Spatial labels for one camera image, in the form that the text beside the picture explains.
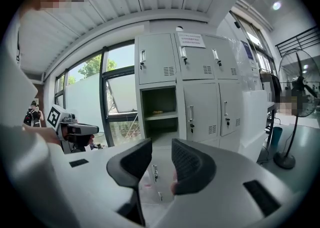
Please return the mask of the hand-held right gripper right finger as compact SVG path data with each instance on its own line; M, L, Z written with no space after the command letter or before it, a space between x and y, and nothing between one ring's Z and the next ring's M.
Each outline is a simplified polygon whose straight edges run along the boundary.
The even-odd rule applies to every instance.
M171 160L176 173L173 194L195 194L208 186L217 171L217 165L208 153L211 147L173 138L171 148Z

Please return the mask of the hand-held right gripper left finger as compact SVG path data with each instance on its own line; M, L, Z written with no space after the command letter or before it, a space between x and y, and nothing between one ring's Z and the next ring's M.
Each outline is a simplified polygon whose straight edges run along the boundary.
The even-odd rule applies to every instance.
M106 165L108 174L119 186L137 190L152 160L152 148L152 139L147 138L116 154Z

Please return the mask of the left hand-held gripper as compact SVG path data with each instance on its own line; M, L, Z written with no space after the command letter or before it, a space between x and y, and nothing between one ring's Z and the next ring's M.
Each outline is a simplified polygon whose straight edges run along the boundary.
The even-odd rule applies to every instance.
M46 121L55 130L63 151L85 151L91 136L99 132L98 126L79 123L74 113L58 105L51 107Z

